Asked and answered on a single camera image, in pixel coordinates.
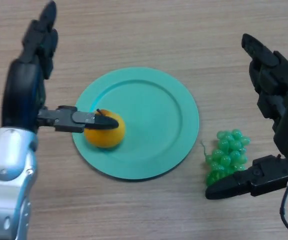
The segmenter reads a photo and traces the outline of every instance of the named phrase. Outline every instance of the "plate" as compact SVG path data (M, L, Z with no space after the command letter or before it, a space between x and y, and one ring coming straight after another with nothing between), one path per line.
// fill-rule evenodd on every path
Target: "plate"
M82 157L100 172L125 180L145 180L176 167L190 152L199 131L199 113L188 89L171 75L147 67L109 72L77 100L79 111L97 108L119 114L125 137L113 149L97 148L73 133Z

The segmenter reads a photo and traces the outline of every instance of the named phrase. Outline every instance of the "wooden table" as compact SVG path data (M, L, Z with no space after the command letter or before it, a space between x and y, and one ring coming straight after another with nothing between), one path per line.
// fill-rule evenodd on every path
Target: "wooden table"
M9 63L45 3L0 0L0 106ZM218 130L238 128L252 139L249 159L278 153L273 123L256 104L251 59L241 38L249 33L288 58L288 0L58 0L57 9L59 44L46 81L49 108L74 105L85 87L108 71L153 67L191 91L200 132L175 170L129 183L92 170L70 134L41 129L28 239L288 239L279 216L283 190L205 199L200 145L203 140L210 151Z

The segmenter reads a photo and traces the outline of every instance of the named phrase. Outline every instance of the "orange fruit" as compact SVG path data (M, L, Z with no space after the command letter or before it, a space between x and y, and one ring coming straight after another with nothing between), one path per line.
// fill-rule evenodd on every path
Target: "orange fruit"
M87 129L84 130L86 140L99 148L113 148L117 146L124 138L125 123L118 114L101 109L100 112L107 117L111 117L118 122L118 127L114 129Z

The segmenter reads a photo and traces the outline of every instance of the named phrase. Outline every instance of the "green grapes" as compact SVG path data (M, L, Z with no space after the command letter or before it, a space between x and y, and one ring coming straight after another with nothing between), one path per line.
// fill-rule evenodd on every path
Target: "green grapes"
M219 131L216 137L218 138L218 148L214 149L211 154L206 154L206 147L202 143L205 162L211 170L205 179L207 186L236 171L245 170L244 164L248 161L245 146L250 144L251 139L248 136L243 136L239 129Z
M220 159L221 159L221 157L224 155L225 153L222 151L222 150L220 150L220 149L214 149L213 151L212 151L212 158L213 158L213 160L214 161L220 161Z
M227 168L231 164L231 158L228 155L224 155L220 158L219 162L223 167Z

